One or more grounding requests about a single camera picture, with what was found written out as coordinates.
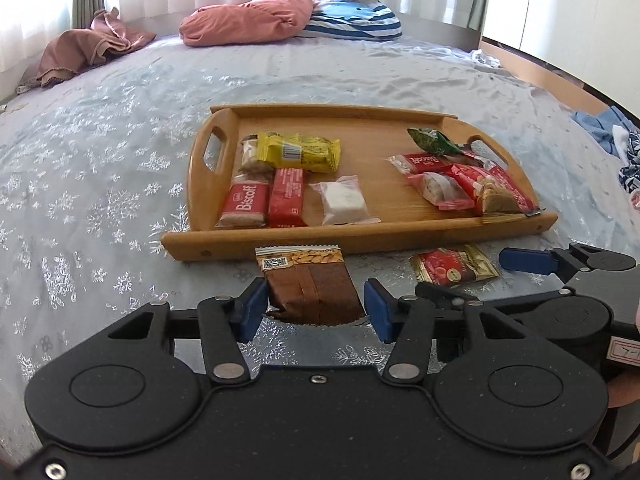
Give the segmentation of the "red gold mini packet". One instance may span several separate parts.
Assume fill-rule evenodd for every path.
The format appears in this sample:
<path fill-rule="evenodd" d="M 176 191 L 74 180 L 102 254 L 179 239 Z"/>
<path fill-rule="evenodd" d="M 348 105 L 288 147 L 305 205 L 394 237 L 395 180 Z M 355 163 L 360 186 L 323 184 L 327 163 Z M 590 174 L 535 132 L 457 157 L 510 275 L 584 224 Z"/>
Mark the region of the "red gold mini packet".
<path fill-rule="evenodd" d="M 420 282 L 442 287 L 492 280 L 500 275 L 491 260 L 473 245 L 436 248 L 410 258 Z"/>

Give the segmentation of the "red nut snack bag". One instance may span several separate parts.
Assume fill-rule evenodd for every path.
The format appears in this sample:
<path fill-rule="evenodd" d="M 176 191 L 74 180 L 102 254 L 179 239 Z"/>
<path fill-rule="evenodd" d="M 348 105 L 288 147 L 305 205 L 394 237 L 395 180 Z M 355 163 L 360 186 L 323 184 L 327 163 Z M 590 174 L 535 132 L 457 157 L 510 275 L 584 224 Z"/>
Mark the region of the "red nut snack bag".
<path fill-rule="evenodd" d="M 454 164 L 446 170 L 462 191 L 474 200 L 475 208 L 482 216 L 490 214 L 521 214 L 527 205 L 514 186 L 487 169 Z"/>

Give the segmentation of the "brown almond cake packet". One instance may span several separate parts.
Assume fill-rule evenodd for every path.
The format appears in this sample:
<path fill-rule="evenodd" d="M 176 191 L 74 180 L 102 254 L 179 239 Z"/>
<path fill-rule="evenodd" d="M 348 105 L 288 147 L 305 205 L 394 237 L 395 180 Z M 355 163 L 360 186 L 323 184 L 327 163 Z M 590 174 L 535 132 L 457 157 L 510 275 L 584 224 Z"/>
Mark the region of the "brown almond cake packet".
<path fill-rule="evenodd" d="M 261 247 L 255 250 L 255 257 L 269 285 L 268 315 L 275 320 L 340 326 L 364 317 L 338 246 Z"/>

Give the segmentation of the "clear red biscuit packet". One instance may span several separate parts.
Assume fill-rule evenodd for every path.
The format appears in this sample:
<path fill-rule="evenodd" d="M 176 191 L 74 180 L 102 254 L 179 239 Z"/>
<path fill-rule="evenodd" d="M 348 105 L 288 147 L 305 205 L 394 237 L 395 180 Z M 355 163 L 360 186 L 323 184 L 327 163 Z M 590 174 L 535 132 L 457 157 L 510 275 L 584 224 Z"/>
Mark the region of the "clear red biscuit packet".
<path fill-rule="evenodd" d="M 452 177 L 436 172 L 424 172 L 409 174 L 407 180 L 424 200 L 439 210 L 468 210 L 475 207 L 474 200 Z"/>

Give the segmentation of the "white marshmallow packet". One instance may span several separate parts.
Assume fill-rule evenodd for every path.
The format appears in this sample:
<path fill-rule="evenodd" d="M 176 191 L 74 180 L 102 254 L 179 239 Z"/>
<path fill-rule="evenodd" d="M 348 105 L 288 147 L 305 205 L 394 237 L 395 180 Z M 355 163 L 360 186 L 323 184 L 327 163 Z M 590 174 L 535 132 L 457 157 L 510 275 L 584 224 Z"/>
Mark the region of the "white marshmallow packet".
<path fill-rule="evenodd" d="M 320 195 L 324 226 L 380 222 L 370 215 L 357 176 L 343 176 L 331 182 L 314 182 L 310 188 Z"/>

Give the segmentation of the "dark red wafer packet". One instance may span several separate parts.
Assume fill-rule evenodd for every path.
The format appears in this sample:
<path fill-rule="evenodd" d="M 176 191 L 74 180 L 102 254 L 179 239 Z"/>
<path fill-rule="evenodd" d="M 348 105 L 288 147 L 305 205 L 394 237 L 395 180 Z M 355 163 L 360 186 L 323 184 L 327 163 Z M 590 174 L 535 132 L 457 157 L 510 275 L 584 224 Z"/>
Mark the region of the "dark red wafer packet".
<path fill-rule="evenodd" d="M 304 170 L 280 168 L 274 174 L 267 222 L 270 228 L 306 226 L 303 219 Z"/>

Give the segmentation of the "green snack packet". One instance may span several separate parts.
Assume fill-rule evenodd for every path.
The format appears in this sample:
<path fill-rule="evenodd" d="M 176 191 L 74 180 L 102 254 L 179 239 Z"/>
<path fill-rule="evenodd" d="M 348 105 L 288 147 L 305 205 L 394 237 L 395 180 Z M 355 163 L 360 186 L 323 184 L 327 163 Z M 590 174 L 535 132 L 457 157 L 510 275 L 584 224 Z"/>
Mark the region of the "green snack packet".
<path fill-rule="evenodd" d="M 436 156 L 463 155 L 459 145 L 450 141 L 440 130 L 433 128 L 408 128 L 408 135 L 420 150 Z"/>

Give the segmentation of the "beige cookie bar packet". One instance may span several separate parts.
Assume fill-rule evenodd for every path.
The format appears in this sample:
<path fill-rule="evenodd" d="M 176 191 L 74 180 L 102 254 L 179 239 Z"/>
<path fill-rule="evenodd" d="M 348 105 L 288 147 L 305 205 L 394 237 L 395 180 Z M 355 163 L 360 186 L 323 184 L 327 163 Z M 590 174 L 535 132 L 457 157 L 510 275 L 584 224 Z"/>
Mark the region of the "beige cookie bar packet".
<path fill-rule="evenodd" d="M 272 174 L 273 166 L 258 157 L 258 135 L 250 134 L 241 141 L 240 171 L 244 174 Z"/>

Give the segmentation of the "yellow snack packet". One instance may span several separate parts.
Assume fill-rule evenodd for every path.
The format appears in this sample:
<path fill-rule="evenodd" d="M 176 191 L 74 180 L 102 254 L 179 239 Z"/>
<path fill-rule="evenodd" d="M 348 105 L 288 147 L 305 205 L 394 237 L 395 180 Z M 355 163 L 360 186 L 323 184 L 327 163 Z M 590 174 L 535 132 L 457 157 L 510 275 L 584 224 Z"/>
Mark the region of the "yellow snack packet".
<path fill-rule="evenodd" d="M 261 132 L 257 136 L 257 157 L 276 169 L 297 168 L 333 174 L 340 166 L 341 143 L 323 136 Z"/>

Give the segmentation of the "small red Biscoff packet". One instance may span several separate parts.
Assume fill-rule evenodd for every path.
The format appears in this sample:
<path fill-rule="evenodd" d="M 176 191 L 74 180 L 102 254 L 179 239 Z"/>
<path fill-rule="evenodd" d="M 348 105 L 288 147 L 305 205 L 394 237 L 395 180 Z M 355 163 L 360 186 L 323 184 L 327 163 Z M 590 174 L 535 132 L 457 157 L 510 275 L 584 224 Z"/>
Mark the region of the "small red Biscoff packet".
<path fill-rule="evenodd" d="M 441 172 L 451 166 L 447 159 L 425 153 L 398 154 L 387 159 L 401 174 Z"/>

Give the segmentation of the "light blue bed sheet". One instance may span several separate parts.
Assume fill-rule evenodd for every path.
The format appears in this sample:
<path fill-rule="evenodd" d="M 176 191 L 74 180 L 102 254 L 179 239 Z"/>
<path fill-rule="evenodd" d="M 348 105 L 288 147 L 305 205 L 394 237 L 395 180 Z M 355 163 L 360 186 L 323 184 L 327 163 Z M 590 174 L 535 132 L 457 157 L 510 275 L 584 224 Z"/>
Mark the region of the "light blue bed sheet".
<path fill-rule="evenodd" d="M 434 110 L 493 136 L 555 226 L 527 248 L 582 242 L 637 255 L 618 162 L 550 93 L 426 42 L 292 39 L 190 49 L 176 38 L 13 100 L 1 117 L 1 456 L 39 442 L 24 389 L 44 364 L 147 302 L 236 295 L 253 260 L 183 264 L 186 166 L 214 104 L 318 102 Z"/>

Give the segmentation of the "white wardrobe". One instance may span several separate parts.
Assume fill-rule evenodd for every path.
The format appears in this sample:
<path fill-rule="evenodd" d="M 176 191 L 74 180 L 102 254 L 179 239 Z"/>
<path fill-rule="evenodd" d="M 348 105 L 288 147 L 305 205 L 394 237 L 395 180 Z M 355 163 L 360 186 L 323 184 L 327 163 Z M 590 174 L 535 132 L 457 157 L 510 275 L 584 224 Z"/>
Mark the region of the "white wardrobe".
<path fill-rule="evenodd" d="M 639 0 L 488 0 L 484 36 L 639 114 Z"/>

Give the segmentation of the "blue striped pillow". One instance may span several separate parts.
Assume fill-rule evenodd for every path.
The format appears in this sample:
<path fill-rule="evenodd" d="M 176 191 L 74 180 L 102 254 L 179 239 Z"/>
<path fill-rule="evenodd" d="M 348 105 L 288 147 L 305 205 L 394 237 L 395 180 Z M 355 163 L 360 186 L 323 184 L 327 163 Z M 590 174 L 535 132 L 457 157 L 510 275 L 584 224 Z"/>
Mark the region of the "blue striped pillow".
<path fill-rule="evenodd" d="M 382 42 L 402 36 L 400 19 L 380 0 L 310 1 L 314 10 L 301 37 Z"/>

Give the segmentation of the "pink pillow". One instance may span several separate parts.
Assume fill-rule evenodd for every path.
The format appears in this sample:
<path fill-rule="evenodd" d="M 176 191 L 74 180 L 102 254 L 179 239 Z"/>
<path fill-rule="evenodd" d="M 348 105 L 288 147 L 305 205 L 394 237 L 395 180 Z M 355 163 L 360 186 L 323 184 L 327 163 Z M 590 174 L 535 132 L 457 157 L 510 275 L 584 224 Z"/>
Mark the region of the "pink pillow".
<path fill-rule="evenodd" d="M 250 0 L 203 6 L 180 24 L 188 47 L 268 44 L 297 36 L 307 25 L 311 0 Z"/>

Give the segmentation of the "wooden bed frame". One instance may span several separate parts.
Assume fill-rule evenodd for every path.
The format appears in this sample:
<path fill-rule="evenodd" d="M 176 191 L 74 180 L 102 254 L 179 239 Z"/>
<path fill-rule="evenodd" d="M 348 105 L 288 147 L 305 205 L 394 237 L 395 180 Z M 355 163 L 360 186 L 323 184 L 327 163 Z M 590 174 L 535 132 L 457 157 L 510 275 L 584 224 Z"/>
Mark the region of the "wooden bed frame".
<path fill-rule="evenodd" d="M 555 99 L 572 110 L 583 110 L 594 115 L 608 108 L 605 102 L 600 101 L 579 84 L 574 84 L 517 53 L 494 46 L 487 41 L 482 41 L 480 47 L 487 54 L 498 58 L 502 67 L 512 75 L 548 91 Z"/>

